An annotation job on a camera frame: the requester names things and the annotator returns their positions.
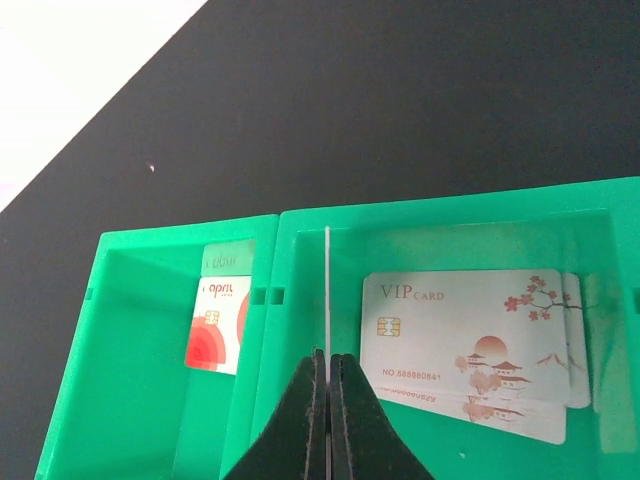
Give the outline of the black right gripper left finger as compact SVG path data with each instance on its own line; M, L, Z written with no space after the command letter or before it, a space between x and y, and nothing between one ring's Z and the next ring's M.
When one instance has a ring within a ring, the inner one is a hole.
M326 479L327 380L324 352L303 358L262 433L228 479Z

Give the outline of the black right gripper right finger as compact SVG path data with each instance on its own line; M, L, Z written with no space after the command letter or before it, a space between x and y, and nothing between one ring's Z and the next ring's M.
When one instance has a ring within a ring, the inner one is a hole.
M329 375L330 477L430 479L394 430L358 360L333 355Z

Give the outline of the white card edge-on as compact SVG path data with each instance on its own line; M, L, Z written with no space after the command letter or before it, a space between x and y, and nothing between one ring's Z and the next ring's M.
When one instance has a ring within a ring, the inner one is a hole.
M330 413L330 378L331 378L331 311L330 311L330 227L324 227L324 316L325 316L325 379L326 379L326 479L332 479L332 446L331 446L331 413Z

